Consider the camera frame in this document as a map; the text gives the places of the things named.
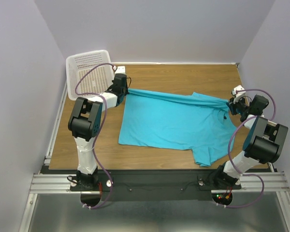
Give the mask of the turquoise t shirt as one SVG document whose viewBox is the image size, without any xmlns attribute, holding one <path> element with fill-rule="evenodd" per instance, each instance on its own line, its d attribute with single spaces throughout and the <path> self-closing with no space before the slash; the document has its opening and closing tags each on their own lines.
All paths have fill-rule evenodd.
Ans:
<svg viewBox="0 0 290 232">
<path fill-rule="evenodd" d="M 227 101 L 200 93 L 178 95 L 130 89 L 118 142 L 121 145 L 191 150 L 209 167 L 233 148 L 235 125 Z"/>
</svg>

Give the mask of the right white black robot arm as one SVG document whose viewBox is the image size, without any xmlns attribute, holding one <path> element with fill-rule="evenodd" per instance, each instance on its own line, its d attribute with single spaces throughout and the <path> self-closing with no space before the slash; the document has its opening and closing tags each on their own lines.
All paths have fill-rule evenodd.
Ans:
<svg viewBox="0 0 290 232">
<path fill-rule="evenodd" d="M 227 103 L 232 115 L 241 116 L 240 121 L 249 133 L 242 151 L 214 172 L 213 185 L 218 189 L 238 185 L 240 176 L 256 165 L 276 162 L 287 137 L 288 127 L 262 116 L 269 104 L 266 97 L 255 95 L 247 104 L 245 96 L 245 93 L 234 93 Z"/>
</svg>

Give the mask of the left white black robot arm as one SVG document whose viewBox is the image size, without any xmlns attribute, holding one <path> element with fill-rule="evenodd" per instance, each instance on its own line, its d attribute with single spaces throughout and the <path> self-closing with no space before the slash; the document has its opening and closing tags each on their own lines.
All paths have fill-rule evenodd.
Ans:
<svg viewBox="0 0 290 232">
<path fill-rule="evenodd" d="M 128 77 L 117 73 L 112 84 L 94 98 L 78 97 L 68 122 L 68 129 L 76 142 L 78 167 L 75 176 L 68 176 L 71 191 L 94 191 L 101 188 L 95 154 L 95 143 L 106 120 L 107 110 L 119 106 L 128 95 Z"/>
</svg>

